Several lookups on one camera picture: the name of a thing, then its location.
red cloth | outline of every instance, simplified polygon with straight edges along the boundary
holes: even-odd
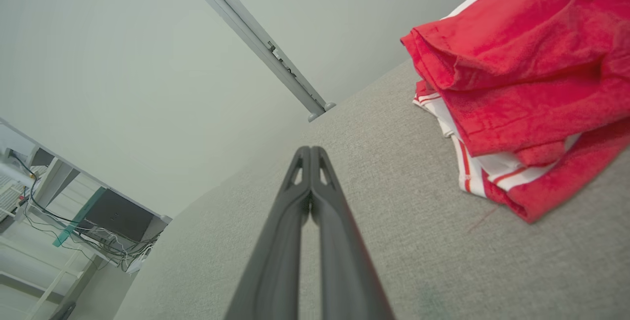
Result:
[[[533,183],[486,189],[526,221],[630,143],[630,0],[477,0],[401,41],[425,79],[418,92],[443,97],[471,156],[514,152],[526,166],[561,159]]]

gray floor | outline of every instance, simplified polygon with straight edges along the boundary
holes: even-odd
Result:
[[[135,275],[111,265],[97,271],[81,295],[69,320],[112,320]]]

red stripe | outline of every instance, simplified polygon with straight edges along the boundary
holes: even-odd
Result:
[[[462,159],[464,160],[464,174],[466,181],[464,182],[464,187],[466,188],[466,192],[470,193],[471,191],[471,168],[468,165],[468,154],[466,153],[466,146],[462,141],[459,141],[459,147],[462,149]]]
[[[495,185],[498,185],[499,181],[501,181],[503,179],[506,179],[508,177],[514,176],[516,174],[520,174],[521,172],[523,172],[526,169],[527,168],[524,166],[524,167],[521,167],[520,169],[517,169],[517,170],[514,170],[513,172],[510,172],[509,174],[505,174],[505,175],[499,176],[494,181],[492,181],[492,183],[495,184]]]
[[[423,102],[425,102],[425,101],[429,101],[429,100],[435,100],[436,98],[440,98],[440,97],[441,97],[441,96],[435,96],[435,97],[432,97],[432,98],[425,98],[424,100],[419,101],[419,102],[418,102],[418,104],[421,104],[421,103],[423,103]]]

